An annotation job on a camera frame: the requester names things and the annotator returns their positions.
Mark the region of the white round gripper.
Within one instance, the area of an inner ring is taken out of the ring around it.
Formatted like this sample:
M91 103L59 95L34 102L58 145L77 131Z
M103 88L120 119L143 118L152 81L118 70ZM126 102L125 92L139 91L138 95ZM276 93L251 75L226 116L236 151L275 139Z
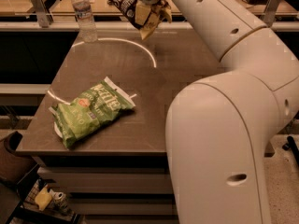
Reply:
M146 22L149 14L151 12L150 5L155 4L157 2L158 2L158 0L137 1L136 6L135 6L135 23L138 25L143 25ZM172 22L172 12L171 12L171 7L169 5L165 5L164 7L161 8L160 20L167 21L169 23Z

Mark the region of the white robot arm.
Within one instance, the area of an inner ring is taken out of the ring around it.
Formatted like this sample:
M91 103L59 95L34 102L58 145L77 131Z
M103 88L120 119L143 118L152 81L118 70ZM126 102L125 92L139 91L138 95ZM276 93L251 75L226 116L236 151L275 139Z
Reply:
M235 0L172 2L225 69L184 88L167 113L179 224L271 224L263 156L299 110L299 62Z

